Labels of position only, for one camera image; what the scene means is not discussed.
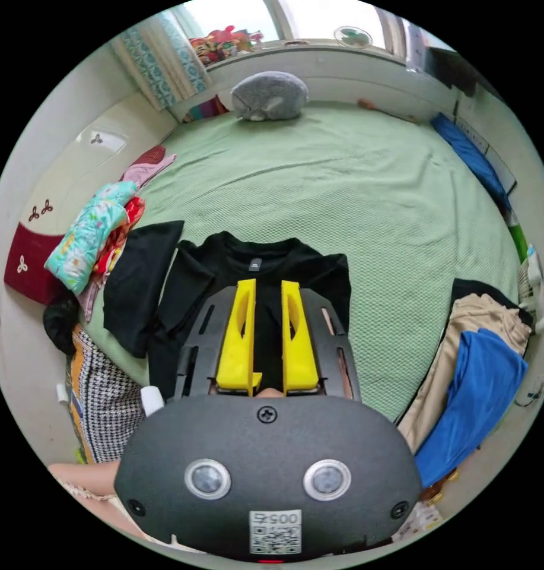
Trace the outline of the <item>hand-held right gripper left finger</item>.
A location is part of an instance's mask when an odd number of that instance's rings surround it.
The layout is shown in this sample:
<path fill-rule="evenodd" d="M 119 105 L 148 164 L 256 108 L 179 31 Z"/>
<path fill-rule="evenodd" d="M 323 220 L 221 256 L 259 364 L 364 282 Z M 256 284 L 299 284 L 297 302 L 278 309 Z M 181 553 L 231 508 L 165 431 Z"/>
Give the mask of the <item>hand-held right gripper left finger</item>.
<path fill-rule="evenodd" d="M 225 329 L 216 383 L 221 392 L 242 392 L 252 397 L 262 379 L 254 371 L 256 280 L 241 280 L 234 289 Z"/>

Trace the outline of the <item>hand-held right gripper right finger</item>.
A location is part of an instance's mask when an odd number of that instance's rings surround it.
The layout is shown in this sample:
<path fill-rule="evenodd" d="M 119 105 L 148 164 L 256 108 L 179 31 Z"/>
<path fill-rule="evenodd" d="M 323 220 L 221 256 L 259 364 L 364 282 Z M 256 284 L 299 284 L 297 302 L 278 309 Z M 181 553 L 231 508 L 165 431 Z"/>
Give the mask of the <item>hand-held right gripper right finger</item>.
<path fill-rule="evenodd" d="M 298 283 L 282 281 L 281 308 L 283 392 L 315 390 L 319 375 Z"/>

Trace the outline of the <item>person's right hand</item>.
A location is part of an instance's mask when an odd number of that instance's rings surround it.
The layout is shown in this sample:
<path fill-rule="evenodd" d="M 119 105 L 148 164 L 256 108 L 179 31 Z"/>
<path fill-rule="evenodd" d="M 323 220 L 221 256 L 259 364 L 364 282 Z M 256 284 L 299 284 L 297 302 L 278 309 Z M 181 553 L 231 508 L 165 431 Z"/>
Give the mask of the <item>person's right hand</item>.
<path fill-rule="evenodd" d="M 260 388 L 256 392 L 257 397 L 326 395 L 361 400 L 354 355 L 348 336 L 333 309 L 322 304 L 321 315 L 324 325 L 318 326 L 315 318 L 311 320 L 311 349 L 314 363 L 319 369 L 318 380 L 314 386 L 305 390 L 288 391 L 283 388 Z"/>

